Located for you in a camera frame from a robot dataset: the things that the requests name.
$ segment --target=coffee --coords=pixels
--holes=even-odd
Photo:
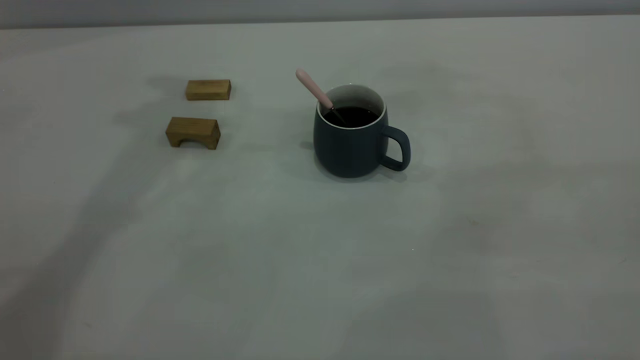
[[[346,125],[332,111],[329,111],[324,116],[324,119],[330,124],[339,127],[363,127],[371,124],[380,117],[380,115],[373,113],[371,110],[358,108],[356,106],[345,106],[336,110],[347,123]]]

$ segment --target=wooden block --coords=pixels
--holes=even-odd
[[[189,80],[187,100],[229,100],[231,80]]]
[[[213,119],[172,117],[165,133],[173,147],[179,147],[184,140],[194,140],[208,149],[215,150],[220,140],[218,121]]]

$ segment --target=wall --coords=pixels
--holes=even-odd
[[[640,13],[640,0],[0,0],[0,28]]]

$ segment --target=wooden arch block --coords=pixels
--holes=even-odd
[[[173,117],[165,133],[173,147],[179,147],[184,140],[193,140],[210,150],[215,150],[220,140],[220,128],[218,121],[214,119]]]

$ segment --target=ceramic mug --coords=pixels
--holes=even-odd
[[[336,109],[347,106],[365,108],[380,114],[361,127],[340,127],[324,116],[330,111],[318,103],[314,122],[314,149],[320,164],[339,177],[360,177],[383,165],[395,171],[406,169],[411,161],[407,135],[388,125],[387,105],[378,93],[362,85],[342,85],[327,93]],[[388,139],[400,144],[402,161],[387,156]]]

